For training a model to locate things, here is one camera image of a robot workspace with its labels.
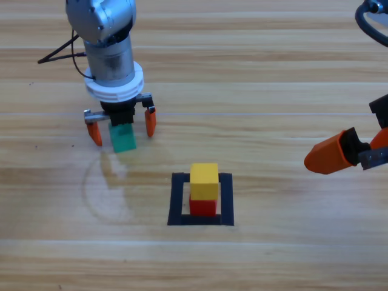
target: table surface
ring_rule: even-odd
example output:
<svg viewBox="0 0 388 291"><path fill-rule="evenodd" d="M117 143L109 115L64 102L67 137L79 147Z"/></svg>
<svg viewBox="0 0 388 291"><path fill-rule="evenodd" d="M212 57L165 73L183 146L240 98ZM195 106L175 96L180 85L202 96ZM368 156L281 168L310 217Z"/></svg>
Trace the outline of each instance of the table surface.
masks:
<svg viewBox="0 0 388 291"><path fill-rule="evenodd" d="M106 122L101 148L87 134L101 108L72 61L37 65L71 37L64 1L1 0L0 290L387 290L388 167L304 167L344 129L380 130L387 49L361 2L138 0L158 126L140 106L138 148L116 155ZM194 162L233 174L234 227L167 225Z"/></svg>

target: black tape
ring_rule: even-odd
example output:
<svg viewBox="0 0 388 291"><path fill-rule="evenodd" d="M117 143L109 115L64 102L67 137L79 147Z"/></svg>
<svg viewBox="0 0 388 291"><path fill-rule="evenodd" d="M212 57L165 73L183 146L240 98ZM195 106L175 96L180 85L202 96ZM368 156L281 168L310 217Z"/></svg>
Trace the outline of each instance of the black tape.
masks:
<svg viewBox="0 0 388 291"><path fill-rule="evenodd" d="M172 174L170 213L169 213L169 221L167 223L167 225L169 226L181 225L184 181L185 181L185 173Z"/></svg>
<svg viewBox="0 0 388 291"><path fill-rule="evenodd" d="M233 177L220 173L221 214L212 216L182 215L183 186L190 182L189 173L173 173L171 179L169 226L234 226Z"/></svg>
<svg viewBox="0 0 388 291"><path fill-rule="evenodd" d="M221 215L217 214L214 217L208 216L194 216L189 214L184 214L181 217L182 226L220 226L221 224Z"/></svg>
<svg viewBox="0 0 388 291"><path fill-rule="evenodd" d="M218 176L221 183L221 224L224 226L234 226L233 176L228 173L220 173Z"/></svg>

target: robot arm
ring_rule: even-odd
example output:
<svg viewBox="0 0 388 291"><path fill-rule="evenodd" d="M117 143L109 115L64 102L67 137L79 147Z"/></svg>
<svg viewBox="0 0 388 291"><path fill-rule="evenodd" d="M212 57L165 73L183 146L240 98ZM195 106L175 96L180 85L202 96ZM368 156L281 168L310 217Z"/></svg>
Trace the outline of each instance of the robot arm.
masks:
<svg viewBox="0 0 388 291"><path fill-rule="evenodd" d="M98 122L110 120L110 137L115 152L136 147L132 130L135 105L146 107L147 134L152 137L156 127L156 109L151 93L142 94L144 76L141 66L133 60L130 31L136 21L135 0L66 0L66 14L72 26L72 38L62 47L38 61L38 64L73 58L84 77L88 93L101 103L103 111L84 111L84 121L95 144L102 146ZM73 43L84 42L85 53L74 54ZM72 54L52 58L68 45ZM81 72L75 57L86 56L89 68Z"/></svg>
<svg viewBox="0 0 388 291"><path fill-rule="evenodd" d="M66 14L77 34L91 44L104 43L135 25L135 0L66 0Z"/></svg>
<svg viewBox="0 0 388 291"><path fill-rule="evenodd" d="M388 0L365 0L356 10L360 29L376 42L388 47L388 37L372 27L365 14L388 26ZM361 164L364 170L388 163L388 95L369 104L376 114L381 130L368 144L358 139L354 128L343 130L313 147L304 160L311 172L328 175Z"/></svg>

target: orange gripper pad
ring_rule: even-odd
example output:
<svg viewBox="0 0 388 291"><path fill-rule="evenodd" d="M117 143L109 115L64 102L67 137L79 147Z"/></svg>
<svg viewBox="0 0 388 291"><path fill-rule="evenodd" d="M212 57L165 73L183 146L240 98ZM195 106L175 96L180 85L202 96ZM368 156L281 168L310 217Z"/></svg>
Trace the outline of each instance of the orange gripper pad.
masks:
<svg viewBox="0 0 388 291"><path fill-rule="evenodd" d="M388 147L388 128L380 130L370 142L370 148L372 150L380 149L381 147Z"/></svg>
<svg viewBox="0 0 388 291"><path fill-rule="evenodd" d="M153 113L150 113L150 110L145 111L145 125L148 136L152 137L156 128L156 109Z"/></svg>
<svg viewBox="0 0 388 291"><path fill-rule="evenodd" d="M344 132L315 145L304 160L305 167L311 172L324 175L351 167L339 142Z"/></svg>
<svg viewBox="0 0 388 291"><path fill-rule="evenodd" d="M99 147L102 146L102 139L98 128L98 123L94 122L94 123L86 124L86 126L92 140L94 140L97 146Z"/></svg>

